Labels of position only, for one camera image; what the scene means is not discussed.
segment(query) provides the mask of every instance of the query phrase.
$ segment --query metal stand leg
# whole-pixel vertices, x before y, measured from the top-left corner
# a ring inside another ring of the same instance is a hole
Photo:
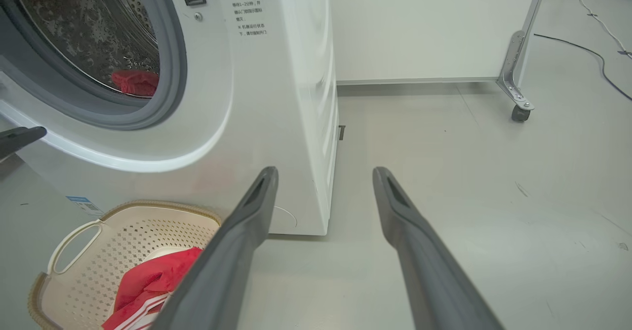
[[[531,110],[533,110],[533,104],[524,98],[517,84],[515,84],[514,76],[521,74],[523,69],[524,49],[531,36],[531,29],[533,29],[533,22],[540,8],[540,3],[542,3],[542,0],[531,1],[522,30],[512,35],[512,42],[510,42],[510,48],[507,50],[507,57],[503,62],[501,75],[497,81],[501,89],[515,102],[512,112],[513,121],[526,121],[531,114]]]

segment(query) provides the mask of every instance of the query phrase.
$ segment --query power cord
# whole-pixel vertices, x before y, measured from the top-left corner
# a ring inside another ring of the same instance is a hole
[[[568,42],[568,41],[566,41],[566,40],[562,40],[562,39],[559,39],[559,38],[546,37],[546,36],[544,36],[544,35],[538,35],[538,34],[533,34],[533,35],[534,35],[534,36],[536,36],[536,37],[548,38],[548,39],[551,39],[551,40],[555,40],[555,41],[559,41],[559,42],[564,42],[564,43],[567,43],[567,44],[571,44],[571,45],[573,45],[573,46],[575,46],[575,47],[579,47],[579,48],[581,48],[581,49],[585,49],[586,51],[591,52],[591,53],[593,53],[593,54],[597,55],[599,58],[601,58],[601,62],[602,62],[602,65],[601,65],[601,74],[603,75],[603,77],[605,78],[605,80],[607,80],[607,81],[608,81],[608,83],[610,83],[610,85],[612,85],[612,86],[614,87],[614,89],[618,90],[618,92],[619,92],[619,93],[623,94],[623,96],[625,96],[628,100],[630,100],[630,101],[632,102],[632,97],[630,97],[630,96],[629,96],[629,95],[627,95],[627,94],[626,94],[623,90],[621,90],[619,87],[617,87],[617,85],[616,85],[616,84],[614,84],[614,83],[610,80],[610,78],[608,78],[608,76],[607,76],[607,75],[605,75],[605,59],[603,59],[602,55],[600,55],[599,53],[596,53],[596,52],[595,52],[595,51],[593,51],[592,49],[585,48],[584,46],[580,46],[580,45],[578,45],[578,44],[575,44],[575,43],[572,43],[572,42]]]
[[[593,12],[592,12],[591,8],[587,7],[587,6],[586,6],[586,4],[584,4],[584,1],[583,1],[583,0],[578,0],[578,1],[580,1],[580,4],[582,4],[582,6],[583,6],[584,8],[586,8],[586,10],[588,10],[588,11],[589,11],[589,16],[593,17],[593,19],[594,19],[594,20],[597,20],[597,21],[599,22],[599,24],[601,24],[601,26],[602,26],[602,27],[603,27],[603,28],[604,28],[604,29],[608,32],[608,35],[610,35],[610,37],[612,37],[612,38],[614,39],[614,41],[616,41],[616,42],[617,42],[617,44],[619,45],[619,47],[621,47],[621,52],[620,52],[620,53],[621,53],[622,55],[626,55],[626,56],[628,56],[629,58],[632,58],[632,52],[627,51],[626,47],[625,47],[625,46],[623,46],[623,42],[621,42],[621,40],[619,40],[619,38],[617,38],[617,37],[614,35],[614,33],[612,33],[612,31],[610,31],[610,29],[606,26],[606,24],[605,24],[603,21],[601,21],[601,20],[597,17],[597,15],[596,15],[595,13],[593,13]]]

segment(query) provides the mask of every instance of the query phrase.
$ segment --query black cable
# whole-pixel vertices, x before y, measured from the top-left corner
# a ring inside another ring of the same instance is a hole
[[[596,52],[595,52],[595,51],[593,51],[592,49],[585,48],[584,46],[580,46],[580,45],[578,45],[578,44],[575,44],[575,43],[572,43],[572,42],[568,42],[568,41],[566,41],[566,40],[562,40],[562,39],[559,39],[559,38],[546,37],[546,36],[544,36],[544,35],[538,35],[538,34],[533,34],[533,35],[535,35],[536,37],[549,38],[549,39],[551,39],[551,40],[555,40],[555,41],[559,41],[559,42],[564,42],[564,43],[567,43],[567,44],[571,44],[571,45],[573,45],[573,46],[575,46],[575,47],[579,47],[579,48],[581,48],[581,49],[585,49],[586,51],[589,51],[589,52],[591,52],[591,53],[596,54],[599,58],[601,58],[601,61],[603,62],[602,66],[601,66],[601,74],[603,74],[603,77],[605,78],[605,80],[607,80],[607,81],[608,81],[608,83],[610,83],[610,85],[612,85],[612,86],[614,87],[614,89],[618,90],[618,91],[619,91],[619,93],[623,94],[623,96],[625,96],[627,99],[629,99],[629,100],[632,102],[632,97],[630,97],[630,96],[629,96],[629,95],[627,95],[627,94],[626,94],[623,90],[621,90],[619,87],[617,87],[617,85],[616,85],[616,84],[614,84],[614,83],[610,80],[610,78],[608,78],[608,76],[607,76],[607,75],[605,75],[605,59],[603,59],[602,55],[600,55],[599,53],[596,53]]]

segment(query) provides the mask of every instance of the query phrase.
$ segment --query basket handle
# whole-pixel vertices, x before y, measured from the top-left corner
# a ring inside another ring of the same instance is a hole
[[[90,247],[90,245],[92,245],[94,240],[96,240],[97,237],[99,237],[99,235],[101,234],[101,231],[103,230],[103,228],[101,226],[102,224],[103,224],[103,222],[101,220],[90,221],[90,222],[87,222],[86,224],[81,225],[80,227],[77,227],[72,233],[69,233],[68,235],[66,235],[66,237],[63,240],[61,240],[59,245],[57,245],[57,248],[52,253],[52,256],[50,256],[50,260],[48,262],[48,274],[63,274],[73,264],[75,264],[75,262],[79,259],[79,257],[81,257],[81,255],[83,255],[83,253],[86,252],[86,250],[88,249],[88,247]],[[66,267],[64,267],[63,270],[61,270],[61,272],[55,271],[55,266],[57,265],[57,261],[59,260],[59,256],[64,251],[66,246],[68,246],[68,244],[70,242],[72,242],[72,240],[74,240],[77,236],[79,236],[81,233],[83,233],[83,231],[86,231],[86,230],[90,229],[92,226],[99,227],[99,231],[97,231],[97,235],[95,235],[92,238],[92,240],[90,240],[90,242],[88,242],[88,244],[85,245],[85,247],[83,247],[81,252],[79,252],[79,254],[77,254],[77,256],[75,256],[73,258],[73,260],[70,261],[70,263],[68,263],[68,265]]]

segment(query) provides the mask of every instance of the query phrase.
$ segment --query washing machine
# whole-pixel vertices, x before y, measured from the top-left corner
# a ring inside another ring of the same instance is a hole
[[[329,0],[0,2],[0,128],[48,130],[18,154],[77,206],[166,200],[226,217],[273,165],[270,232],[327,233]]]

